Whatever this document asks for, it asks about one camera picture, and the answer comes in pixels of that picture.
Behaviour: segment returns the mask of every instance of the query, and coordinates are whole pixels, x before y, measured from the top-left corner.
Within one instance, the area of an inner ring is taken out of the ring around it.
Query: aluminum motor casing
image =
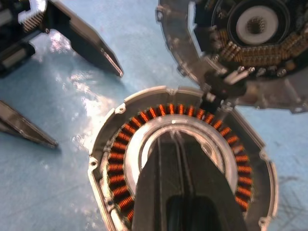
[[[88,175],[94,191],[96,201],[104,222],[109,231],[129,230],[118,215],[116,207],[107,199],[106,189],[102,187],[102,179],[106,176],[101,171],[102,160],[106,146],[121,126],[137,112],[162,103],[182,103],[199,106],[203,92],[197,89],[181,87],[177,90],[165,86],[145,89],[124,100],[116,109],[112,109],[105,118],[105,123],[98,133],[90,154]],[[236,109],[223,106],[218,112],[224,115],[224,122],[228,124],[241,138],[245,148],[254,160],[255,199],[250,206],[251,213],[246,215],[247,226],[250,231],[264,231],[272,217],[275,217],[278,207],[278,180],[275,165],[267,158],[264,151],[265,144],[253,128],[239,114]]]

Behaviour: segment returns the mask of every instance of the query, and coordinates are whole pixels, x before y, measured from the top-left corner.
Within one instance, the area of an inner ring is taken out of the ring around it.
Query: white bearing ring
[[[259,34],[253,34],[247,29],[248,22],[256,17],[262,18],[266,24],[264,30]],[[244,43],[259,45],[273,37],[278,29],[278,24],[277,14],[271,8],[266,6],[254,6],[247,9],[239,17],[236,24],[236,33]]]

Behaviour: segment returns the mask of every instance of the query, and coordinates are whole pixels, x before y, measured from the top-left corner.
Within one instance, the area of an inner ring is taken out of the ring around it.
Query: copper winding
[[[140,116],[144,120],[144,122],[149,121],[149,117],[144,112],[140,112]]]
[[[165,115],[166,115],[165,107],[164,107],[163,105],[160,104],[159,107],[158,107],[158,109],[159,109],[160,114],[161,114],[162,116],[165,116]]]
[[[133,118],[131,119],[131,122],[132,122],[134,125],[136,125],[137,127],[139,127],[139,128],[142,126],[141,122],[140,122],[138,119],[136,119],[135,117],[133,117]]]
[[[128,192],[128,186],[124,185],[122,187],[119,187],[119,188],[116,188],[115,190],[113,190],[112,194],[115,197],[115,196],[124,195],[127,192]]]
[[[150,108],[149,112],[150,112],[152,118],[156,118],[157,117],[156,112],[155,112],[155,110],[153,108]]]
[[[124,160],[124,154],[122,153],[115,153],[115,152],[111,152],[109,154],[109,160]]]
[[[231,132],[231,128],[227,127],[224,128],[220,133],[223,137],[225,137],[226,135],[228,135]]]
[[[248,177],[239,177],[238,181],[243,184],[252,185],[252,179]]]
[[[205,118],[205,122],[210,124],[212,122],[212,120],[214,119],[214,115],[209,113],[209,115]]]
[[[242,145],[239,145],[239,146],[233,147],[233,148],[232,148],[232,151],[233,151],[234,154],[238,154],[238,153],[244,151],[244,149],[245,149],[245,148],[244,148]]]
[[[130,136],[128,136],[128,135],[125,134],[124,132],[120,132],[120,133],[118,134],[118,137],[119,137],[120,139],[124,140],[124,141],[127,141],[127,142],[130,140]]]
[[[242,173],[251,173],[251,167],[247,167],[247,166],[238,166],[237,167],[238,172],[242,172]]]
[[[129,132],[130,134],[134,134],[134,133],[136,132],[136,129],[133,128],[133,127],[132,127],[131,125],[129,125],[129,124],[125,124],[125,125],[123,126],[123,130]]]
[[[222,121],[221,120],[218,120],[214,125],[213,125],[213,128],[215,128],[216,130],[218,128],[220,128],[220,126],[222,125]]]
[[[205,114],[205,110],[199,109],[199,111],[197,112],[196,118],[202,119],[204,114]]]
[[[134,209],[130,210],[130,212],[127,214],[127,219],[131,223],[133,221],[134,216]]]
[[[174,114],[174,105],[173,104],[169,105],[169,112],[170,112],[170,114]]]
[[[242,208],[244,208],[245,210],[247,210],[248,208],[248,203],[244,200],[242,200],[241,198],[239,198],[238,196],[235,197],[235,201],[236,203],[238,203]]]
[[[237,188],[237,191],[240,193],[240,194],[243,194],[245,196],[251,196],[251,191],[248,190],[248,189],[245,189],[245,188],[242,188],[242,187],[238,187]]]
[[[120,164],[109,164],[108,165],[108,172],[119,172],[123,171],[123,165]]]
[[[179,114],[184,114],[184,106],[182,104],[179,105]]]
[[[187,115],[188,116],[193,116],[193,113],[194,113],[194,107],[190,106],[189,109],[188,109]]]
[[[230,138],[227,139],[228,144],[233,144],[235,142],[237,142],[239,140],[239,138],[237,136],[232,136]]]
[[[127,208],[129,205],[131,205],[133,203],[134,199],[132,196],[129,196],[125,199],[123,199],[122,201],[120,201],[120,203],[118,204],[119,205],[119,208],[121,210]]]
[[[125,151],[126,145],[120,142],[114,142],[113,146],[114,148],[117,148],[119,150]]]
[[[116,175],[109,178],[109,184],[117,184],[125,180],[124,175]]]
[[[247,155],[239,155],[235,157],[236,162],[247,162],[248,156]]]

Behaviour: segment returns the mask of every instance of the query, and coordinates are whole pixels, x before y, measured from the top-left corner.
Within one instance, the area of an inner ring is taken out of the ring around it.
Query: scratched surface
[[[125,75],[118,79],[93,68],[53,31],[34,39],[36,55],[0,80],[0,99],[60,144],[55,151],[0,134],[0,230],[105,230],[87,176],[92,131],[132,93],[157,85],[194,86],[177,73],[165,48],[155,22],[157,0],[63,3],[101,34]],[[280,206],[269,230],[307,231],[308,115],[240,111],[266,141],[278,171]]]

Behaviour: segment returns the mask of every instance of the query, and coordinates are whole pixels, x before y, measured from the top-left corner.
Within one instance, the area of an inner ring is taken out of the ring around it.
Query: blue work surface
[[[58,32],[34,39],[37,53],[0,80],[0,99],[54,137],[59,150],[0,134],[0,230],[105,230],[87,169],[92,131],[132,93],[181,77],[155,22],[157,0],[64,0],[116,53],[124,77],[94,68]],[[267,143],[280,183],[270,231],[308,230],[308,115],[240,111]]]

